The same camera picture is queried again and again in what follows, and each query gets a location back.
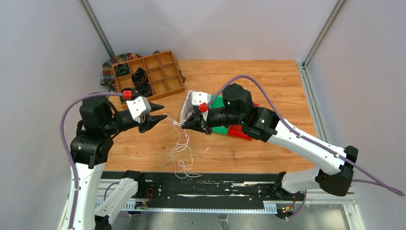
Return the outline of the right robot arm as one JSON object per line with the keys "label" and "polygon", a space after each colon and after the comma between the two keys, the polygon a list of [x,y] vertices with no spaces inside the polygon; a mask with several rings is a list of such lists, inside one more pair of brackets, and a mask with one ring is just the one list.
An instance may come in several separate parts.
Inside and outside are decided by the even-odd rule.
{"label": "right robot arm", "polygon": [[200,111],[199,106],[206,105],[210,98],[205,92],[189,94],[186,104],[192,113],[183,122],[183,129],[210,135],[214,127],[240,125],[251,139],[281,146],[313,162],[313,168],[278,174],[273,187],[278,199],[285,200],[294,193],[311,189],[322,189],[335,196],[347,194],[357,148],[336,147],[293,127],[274,111],[255,105],[251,93],[238,84],[233,83],[223,90],[223,106]]}

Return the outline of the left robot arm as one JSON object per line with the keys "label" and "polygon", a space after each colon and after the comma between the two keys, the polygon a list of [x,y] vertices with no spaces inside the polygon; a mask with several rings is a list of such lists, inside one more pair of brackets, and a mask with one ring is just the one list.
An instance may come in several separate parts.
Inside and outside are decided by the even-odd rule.
{"label": "left robot arm", "polygon": [[60,136],[71,166],[68,209],[61,226],[64,230],[109,230],[130,198],[141,198],[143,208],[152,199],[153,190],[147,187],[145,175],[128,170],[111,194],[96,206],[100,179],[114,138],[135,127],[144,133],[166,118],[153,115],[162,105],[135,92],[119,94],[127,103],[122,111],[109,101],[109,96],[108,92],[95,92],[76,100],[81,120],[71,143],[67,143],[64,132],[67,112],[61,117]]}

